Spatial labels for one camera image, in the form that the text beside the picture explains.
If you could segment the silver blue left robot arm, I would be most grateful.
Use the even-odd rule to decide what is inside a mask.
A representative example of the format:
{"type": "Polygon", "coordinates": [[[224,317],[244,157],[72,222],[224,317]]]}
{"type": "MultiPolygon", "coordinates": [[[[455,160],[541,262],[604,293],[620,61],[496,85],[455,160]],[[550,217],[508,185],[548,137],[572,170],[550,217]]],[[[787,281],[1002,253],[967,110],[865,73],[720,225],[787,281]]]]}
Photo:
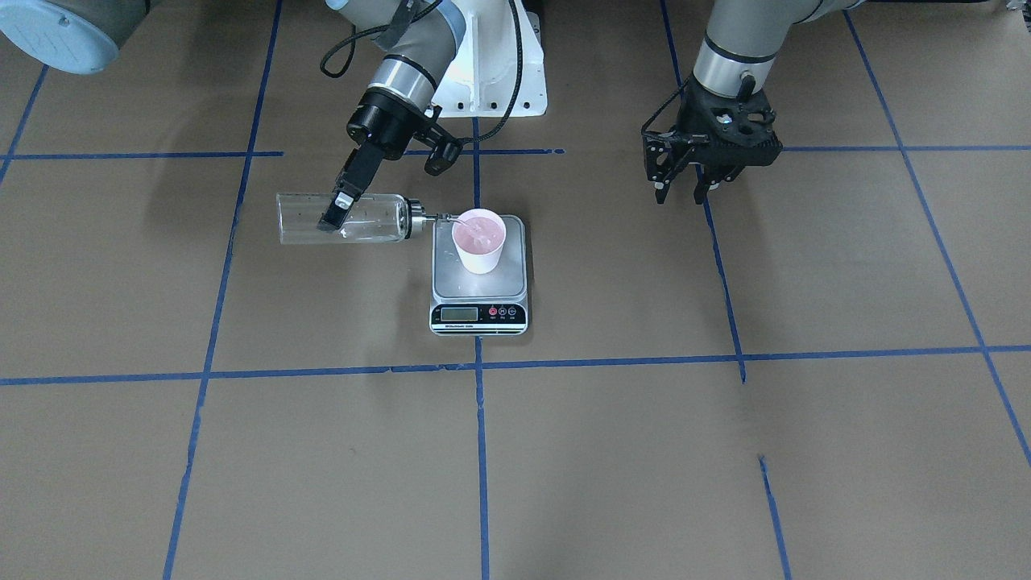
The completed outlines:
{"type": "Polygon", "coordinates": [[[644,171],[663,205],[675,179],[700,169],[693,198],[706,202],[745,168],[766,168],[783,151],[776,111],[764,92],[789,29],[858,1],[717,1],[686,76],[641,127],[644,171]]]}

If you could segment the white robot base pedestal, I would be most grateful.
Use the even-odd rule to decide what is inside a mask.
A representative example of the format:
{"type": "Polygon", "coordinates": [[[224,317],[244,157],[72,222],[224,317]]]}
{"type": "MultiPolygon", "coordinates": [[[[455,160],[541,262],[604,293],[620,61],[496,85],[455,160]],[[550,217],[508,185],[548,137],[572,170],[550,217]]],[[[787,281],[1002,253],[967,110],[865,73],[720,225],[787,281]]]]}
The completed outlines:
{"type": "Polygon", "coordinates": [[[445,118],[534,117],[548,109],[537,1],[454,1],[465,34],[432,103],[445,118]]]}

